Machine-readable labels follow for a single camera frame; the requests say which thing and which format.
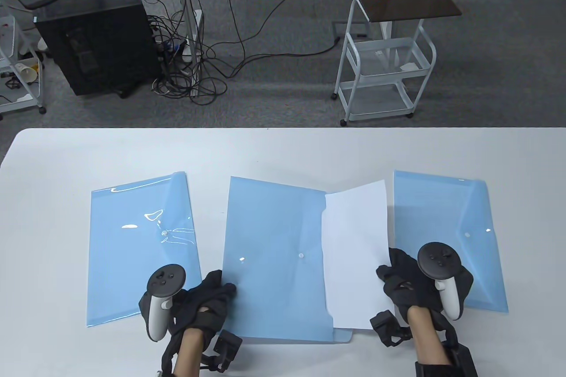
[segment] paper cup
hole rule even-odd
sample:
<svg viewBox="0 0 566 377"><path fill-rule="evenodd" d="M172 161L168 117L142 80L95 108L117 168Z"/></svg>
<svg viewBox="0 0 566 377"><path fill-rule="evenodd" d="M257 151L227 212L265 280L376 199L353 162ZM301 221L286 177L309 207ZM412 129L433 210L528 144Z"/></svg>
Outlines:
<svg viewBox="0 0 566 377"><path fill-rule="evenodd" d="M29 66L26 66L23 63L16 63L16 66L14 67L18 71L18 74L22 76L22 79L27 84L31 84L37 79L37 70L30 68Z"/></svg>

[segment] black haptic glove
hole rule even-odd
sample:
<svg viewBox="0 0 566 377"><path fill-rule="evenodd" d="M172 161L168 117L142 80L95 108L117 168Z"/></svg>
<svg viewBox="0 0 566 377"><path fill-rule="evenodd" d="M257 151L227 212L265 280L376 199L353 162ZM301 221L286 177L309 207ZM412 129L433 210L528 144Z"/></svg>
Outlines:
<svg viewBox="0 0 566 377"><path fill-rule="evenodd" d="M417 261L398 248L390 248L390 259L391 266L381 265L376 273L385 283L383 291L399 308L405 322L411 306L442 312L442 302L434 280L423 274Z"/></svg>
<svg viewBox="0 0 566 377"><path fill-rule="evenodd" d="M173 355L179 353L183 332L187 328L198 328L204 335L203 351L224 326L228 314L228 303L236 295L232 283L222 285L222 271L209 272L203 282L190 290L181 290L173 296L168 330L171 340L161 358L164 376L171 375Z"/></svg>

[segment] computer tower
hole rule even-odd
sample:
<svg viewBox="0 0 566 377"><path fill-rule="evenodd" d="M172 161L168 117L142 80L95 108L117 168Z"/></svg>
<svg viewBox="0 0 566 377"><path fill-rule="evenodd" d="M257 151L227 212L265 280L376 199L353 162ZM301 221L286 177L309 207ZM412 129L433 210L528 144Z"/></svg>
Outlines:
<svg viewBox="0 0 566 377"><path fill-rule="evenodd" d="M157 49L142 0L57 0L34 23L77 95L157 78Z"/></svg>

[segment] white table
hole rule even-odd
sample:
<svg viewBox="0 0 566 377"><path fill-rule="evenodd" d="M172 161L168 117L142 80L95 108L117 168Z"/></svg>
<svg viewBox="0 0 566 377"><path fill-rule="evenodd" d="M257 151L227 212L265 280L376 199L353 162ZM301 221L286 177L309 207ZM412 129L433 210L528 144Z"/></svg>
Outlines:
<svg viewBox="0 0 566 377"><path fill-rule="evenodd" d="M566 129L28 129L0 167L0 375L153 377L135 316L85 326L90 193L185 171L202 272L222 266L231 175L338 191L402 169L483 179L509 315L456 323L479 375L562 375ZM414 375L412 342L243 345L228 375Z"/></svg>

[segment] wrist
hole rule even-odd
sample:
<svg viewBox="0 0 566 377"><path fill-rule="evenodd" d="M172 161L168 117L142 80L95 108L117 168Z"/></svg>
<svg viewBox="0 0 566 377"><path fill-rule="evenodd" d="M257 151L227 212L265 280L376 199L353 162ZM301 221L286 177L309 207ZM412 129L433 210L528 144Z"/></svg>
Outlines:
<svg viewBox="0 0 566 377"><path fill-rule="evenodd" d="M200 328L187 328L183 332L182 344L194 345L203 351L204 333Z"/></svg>

